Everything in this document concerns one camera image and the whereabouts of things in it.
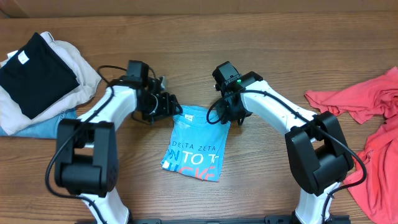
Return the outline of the light blue t-shirt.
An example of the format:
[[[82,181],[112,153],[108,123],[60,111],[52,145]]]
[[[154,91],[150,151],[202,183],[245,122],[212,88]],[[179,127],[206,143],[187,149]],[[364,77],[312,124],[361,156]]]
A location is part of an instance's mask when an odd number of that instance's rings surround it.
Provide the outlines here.
[[[170,144],[162,159],[164,170],[178,172],[200,180],[220,180],[230,122],[210,124],[218,120],[215,111],[201,106],[182,106],[175,115]]]

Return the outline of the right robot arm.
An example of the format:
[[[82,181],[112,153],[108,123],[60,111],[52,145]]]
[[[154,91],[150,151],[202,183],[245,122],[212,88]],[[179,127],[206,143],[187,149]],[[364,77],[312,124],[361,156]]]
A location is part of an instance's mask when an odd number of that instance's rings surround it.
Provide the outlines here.
[[[305,110],[274,91],[257,73],[239,73],[230,63],[212,73],[221,98],[213,104],[218,122],[242,124],[260,116],[285,137],[290,171],[300,198],[290,215],[268,215],[264,223],[350,223],[347,215],[329,212],[332,194],[354,161],[335,115]]]

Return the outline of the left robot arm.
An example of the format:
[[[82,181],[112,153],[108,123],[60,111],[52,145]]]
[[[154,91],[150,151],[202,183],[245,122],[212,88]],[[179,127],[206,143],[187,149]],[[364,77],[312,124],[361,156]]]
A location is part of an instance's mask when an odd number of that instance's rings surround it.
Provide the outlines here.
[[[125,75],[108,81],[102,99],[77,119],[58,124],[56,150],[46,173],[48,191],[81,200],[95,223],[132,223],[132,214],[116,190],[119,160],[116,131],[135,111],[143,121],[182,114],[175,95],[165,90],[165,77],[156,77],[146,63],[131,60]]]

